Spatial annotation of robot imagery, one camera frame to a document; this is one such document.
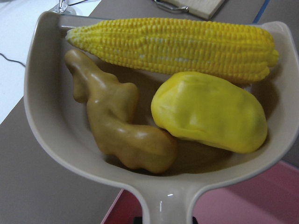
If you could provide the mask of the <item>yellow toy corn cob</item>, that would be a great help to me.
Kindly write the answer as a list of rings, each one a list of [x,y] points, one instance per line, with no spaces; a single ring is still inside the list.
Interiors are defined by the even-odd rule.
[[[72,28],[65,38],[111,64],[168,75],[196,71],[237,84],[265,79],[279,58],[267,30],[214,21],[105,20]]]

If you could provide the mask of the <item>beige plastic dustpan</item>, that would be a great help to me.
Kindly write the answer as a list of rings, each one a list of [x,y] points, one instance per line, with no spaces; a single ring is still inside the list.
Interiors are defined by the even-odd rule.
[[[289,27],[280,21],[261,24],[274,40],[278,66],[265,80],[252,84],[264,107],[269,135],[250,154],[235,154],[180,141],[180,156],[166,175],[124,168],[95,144],[85,107],[72,97],[64,36],[73,27],[99,19],[44,12],[37,20],[25,71],[24,105],[31,130],[58,163],[85,178],[126,189],[142,206],[145,224],[190,224],[197,199],[205,192],[242,182],[269,169],[293,146],[299,134],[299,58]]]

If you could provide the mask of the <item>yellow toy potato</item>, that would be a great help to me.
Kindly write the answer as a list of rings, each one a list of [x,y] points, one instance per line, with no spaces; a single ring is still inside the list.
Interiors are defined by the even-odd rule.
[[[180,72],[151,101],[155,124],[171,135],[236,153],[256,151],[266,140],[264,110],[254,95],[215,76]]]

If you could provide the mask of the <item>wooden cutting board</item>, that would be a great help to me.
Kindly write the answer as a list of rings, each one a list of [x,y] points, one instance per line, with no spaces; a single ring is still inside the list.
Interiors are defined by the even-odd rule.
[[[189,13],[209,20],[224,4],[225,0],[154,0],[157,6],[170,12]]]

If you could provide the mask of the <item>aluminium frame post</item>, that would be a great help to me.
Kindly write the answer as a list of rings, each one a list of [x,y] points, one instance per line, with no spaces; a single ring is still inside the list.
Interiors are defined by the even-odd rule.
[[[50,12],[57,14],[76,15],[76,11],[68,5],[66,0],[59,0],[58,3],[50,9]]]

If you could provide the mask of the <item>tan toy ginger root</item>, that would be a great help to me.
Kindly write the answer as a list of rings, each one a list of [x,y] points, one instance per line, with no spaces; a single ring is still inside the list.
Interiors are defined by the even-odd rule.
[[[178,155],[177,141],[159,128],[132,123],[139,99],[137,86],[120,83],[79,50],[67,51],[64,61],[73,77],[73,97],[86,105],[99,150],[129,169],[154,174],[168,170]]]

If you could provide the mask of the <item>pink plastic bin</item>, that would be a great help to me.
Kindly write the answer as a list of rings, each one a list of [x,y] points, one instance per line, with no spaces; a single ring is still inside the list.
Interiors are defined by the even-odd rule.
[[[280,161],[254,178],[204,193],[193,205],[195,224],[297,224],[299,169]]]

